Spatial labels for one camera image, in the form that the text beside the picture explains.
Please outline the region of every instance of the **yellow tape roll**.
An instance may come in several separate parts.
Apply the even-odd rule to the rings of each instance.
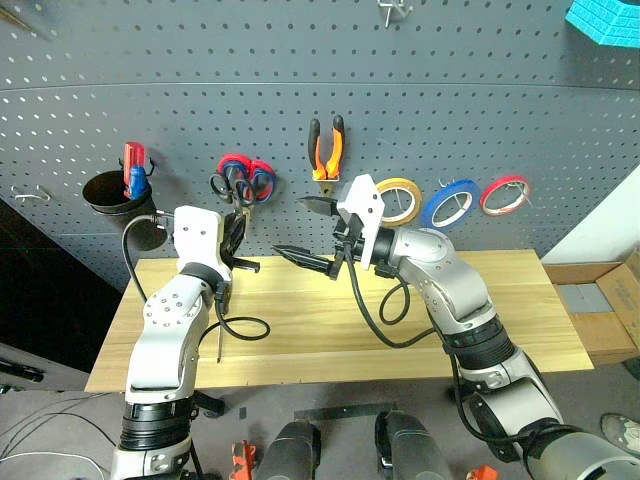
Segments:
[[[382,217],[383,226],[395,227],[396,225],[403,225],[413,220],[420,211],[422,193],[420,193],[420,188],[411,180],[406,178],[387,178],[376,184],[376,188],[378,192],[380,192],[380,195],[391,190],[401,190],[411,197],[411,205],[400,215]]]

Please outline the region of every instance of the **black cable wire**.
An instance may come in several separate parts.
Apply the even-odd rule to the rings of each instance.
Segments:
[[[428,328],[420,332],[415,337],[410,338],[409,340],[405,340],[404,342],[394,342],[389,338],[387,338],[385,334],[382,333],[382,330],[380,330],[380,328],[378,328],[376,323],[373,321],[373,318],[371,318],[371,314],[369,313],[369,310],[367,309],[367,306],[364,303],[364,299],[362,298],[362,293],[360,292],[360,286],[358,285],[358,276],[356,274],[356,267],[353,261],[353,254],[351,253],[351,245],[349,245],[348,243],[345,243],[344,245],[344,258],[345,258],[345,261],[347,262],[347,267],[349,267],[349,276],[351,277],[351,288],[353,290],[353,295],[356,297],[356,303],[358,304],[360,313],[362,313],[362,316],[367,322],[367,325],[369,325],[369,328],[371,328],[373,333],[375,333],[376,337],[378,337],[380,341],[382,341],[382,343],[384,343],[385,345],[391,348],[406,348],[417,343],[418,341],[422,340],[424,337],[432,334],[435,331],[435,329],[433,328]]]
[[[200,465],[200,459],[196,453],[196,447],[193,444],[193,439],[191,439],[189,452],[191,453],[191,460],[193,460],[193,466],[196,469],[196,476],[198,477],[198,480],[204,480],[204,472],[202,471],[202,465]]]
[[[77,407],[78,405],[83,404],[84,402],[91,400],[92,398],[94,398],[94,396],[91,397],[86,397],[81,399],[80,401],[74,403],[73,405],[69,405],[68,407],[64,408],[61,410],[61,412],[66,412],[68,410],[71,410],[72,408]],[[24,436],[18,440],[14,445],[11,445],[11,443],[16,439],[16,437],[27,427],[33,425],[35,422],[37,422],[40,417],[35,418],[33,420],[31,420],[30,422],[26,423],[25,425],[23,425],[21,428],[18,429],[18,431],[16,431],[13,436],[9,439],[9,441],[7,442],[7,445],[5,445],[4,449],[2,450],[2,453],[0,454],[0,458],[4,458],[8,455],[11,454],[11,452],[13,452],[16,448],[18,448],[18,446],[24,442],[28,437],[30,437],[36,430],[38,430],[40,427],[42,427],[45,423],[50,422],[51,420],[53,420],[54,417],[50,417],[50,418],[46,418],[44,419],[42,422],[40,422],[38,425],[36,425],[33,429],[31,429],[30,431],[28,431],[27,433],[24,434]]]
[[[378,309],[378,316],[380,317],[380,321],[385,325],[395,325],[399,323],[407,315],[407,313],[409,312],[409,307],[411,306],[409,284],[405,281],[404,278],[400,276],[400,274],[396,274],[396,279],[400,283],[398,283],[398,285],[396,285],[395,287],[393,287],[391,290],[387,292],[387,294],[382,298],[382,301],[380,302],[380,308]],[[384,307],[387,304],[387,301],[391,298],[391,295],[397,292],[400,288],[402,288],[402,291],[404,293],[404,306],[402,307],[402,311],[396,318],[392,320],[387,320],[386,317],[384,316]]]
[[[202,335],[200,335],[200,342],[199,343],[202,343],[202,340],[204,340],[204,337],[206,337],[209,334],[209,332],[211,332],[213,329],[218,328],[220,326],[222,326],[222,328],[224,328],[225,331],[227,331],[233,337],[235,337],[235,338],[237,338],[239,340],[247,340],[247,341],[261,340],[261,339],[265,338],[266,336],[268,336],[271,333],[271,327],[269,326],[269,324],[267,322],[265,322],[261,318],[257,318],[257,317],[231,317],[231,318],[224,318],[223,315],[222,315],[222,312],[220,312],[220,306],[219,306],[218,302],[216,302],[216,304],[215,304],[215,311],[216,311],[216,317],[218,318],[218,321],[216,323],[214,323],[213,325],[208,326],[206,328],[206,330],[204,332],[202,332]],[[260,325],[262,325],[264,327],[264,332],[261,333],[260,335],[243,335],[241,333],[236,332],[231,327],[229,327],[229,325],[227,325],[228,323],[240,322],[240,321],[258,323],[258,324],[260,324]]]
[[[478,440],[482,440],[483,442],[493,443],[496,445],[503,445],[507,443],[516,443],[516,442],[526,442],[528,447],[534,442],[536,438],[540,435],[547,435],[550,433],[556,432],[575,432],[579,431],[577,427],[572,425],[565,425],[561,423],[556,423],[552,425],[547,425],[535,430],[530,430],[525,433],[518,433],[516,435],[505,435],[503,437],[494,437],[491,435],[485,435],[482,432],[477,431],[467,418],[467,414],[464,411],[464,406],[462,405],[462,398],[460,395],[460,375],[458,374],[458,364],[456,362],[455,355],[449,355],[449,360],[451,361],[451,371],[453,373],[453,396],[456,401],[456,408],[458,410],[458,415],[460,416],[460,421],[462,421],[462,425],[467,429],[467,431],[476,437]]]
[[[158,217],[156,215],[138,215],[129,223],[127,223],[127,226],[124,227],[124,231],[122,232],[122,255],[124,256],[124,262],[127,264],[127,270],[129,271],[131,280],[133,280],[134,285],[138,289],[138,293],[140,294],[140,297],[142,297],[142,300],[146,303],[147,296],[145,295],[144,290],[142,289],[142,285],[140,285],[140,280],[138,279],[138,275],[133,269],[133,263],[131,262],[131,256],[129,255],[129,232],[135,225],[144,221],[157,223]]]
[[[112,446],[116,446],[116,442],[114,442],[113,440],[111,440],[111,437],[109,437],[109,435],[107,434],[107,432],[105,432],[102,428],[100,428],[98,425],[96,425],[95,423],[93,423],[91,420],[89,420],[86,417],[83,417],[82,415],[78,415],[77,413],[71,413],[71,412],[52,412],[52,413],[44,413],[42,414],[40,417],[48,417],[48,416],[52,416],[52,415],[68,415],[70,417],[76,417],[79,418],[80,420],[84,420],[85,422],[87,422],[89,425],[91,425],[93,428],[95,428],[96,430],[98,430],[102,436],[107,440],[107,442],[109,442]]]
[[[20,425],[22,422],[24,422],[28,418],[31,418],[35,414],[40,413],[41,411],[46,410],[47,408],[51,408],[54,405],[58,405],[59,403],[74,402],[76,400],[83,400],[84,401],[84,400],[89,400],[91,398],[101,397],[101,396],[104,396],[104,395],[106,395],[106,394],[105,393],[97,393],[97,394],[93,394],[93,395],[90,395],[90,396],[87,396],[87,397],[67,398],[67,399],[64,399],[64,400],[58,400],[57,402],[50,403],[49,405],[45,405],[44,407],[41,407],[41,408],[37,409],[34,412],[31,412],[29,415],[26,415],[26,416],[22,417],[20,420],[18,420],[16,423],[11,425],[9,428],[4,430],[3,432],[0,432],[0,437],[2,437],[3,435],[6,435],[7,433],[9,433],[11,430],[16,428],[18,425]]]

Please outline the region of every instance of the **metal bracket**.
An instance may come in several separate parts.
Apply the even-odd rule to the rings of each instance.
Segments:
[[[16,194],[13,197],[14,200],[22,200],[22,203],[24,203],[27,198],[36,198],[38,200],[42,200],[45,203],[51,200],[51,195],[49,194],[49,192],[47,192],[39,184],[36,185],[36,190],[40,193],[40,195],[37,195],[35,193],[20,193],[15,185],[11,185],[11,191]]]
[[[378,0],[378,7],[387,9],[387,14],[385,15],[384,20],[384,28],[389,28],[392,12],[396,12],[400,16],[400,20],[404,20],[413,11],[413,6],[405,5],[404,0]]]
[[[149,163],[151,164],[151,170],[146,174],[147,177],[153,175],[153,171],[156,169],[156,162],[154,162],[152,158],[149,158]],[[122,163],[122,159],[120,157],[118,157],[118,165],[120,165],[121,170],[124,170],[124,163]]]

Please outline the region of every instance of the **orange pliers handle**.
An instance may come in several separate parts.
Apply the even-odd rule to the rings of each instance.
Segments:
[[[326,166],[320,160],[320,121],[311,120],[309,126],[309,161],[314,180],[334,180],[340,176],[340,161],[344,152],[344,120],[341,115],[333,118],[333,150]]]

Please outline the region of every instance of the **wooden board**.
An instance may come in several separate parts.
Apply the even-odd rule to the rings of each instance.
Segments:
[[[484,277],[512,340],[524,347],[542,371],[592,368],[589,357],[558,296],[532,250],[459,252]],[[269,322],[272,333],[258,342],[224,335],[223,357],[216,363],[217,333],[200,348],[198,388],[443,377],[448,358],[434,335],[408,349],[386,347],[369,330],[353,298],[349,273],[329,278],[295,267],[280,257],[254,258],[259,274],[234,271],[229,316],[253,315]],[[176,273],[175,259],[141,260],[136,268],[148,293]],[[372,315],[394,285],[358,270]],[[399,310],[401,295],[389,302],[388,316]],[[130,284],[86,386],[90,392],[124,389],[129,356],[142,329],[142,301]],[[245,333],[259,327],[234,324]],[[422,299],[412,292],[411,310],[396,326],[383,326],[394,340],[427,328]]]

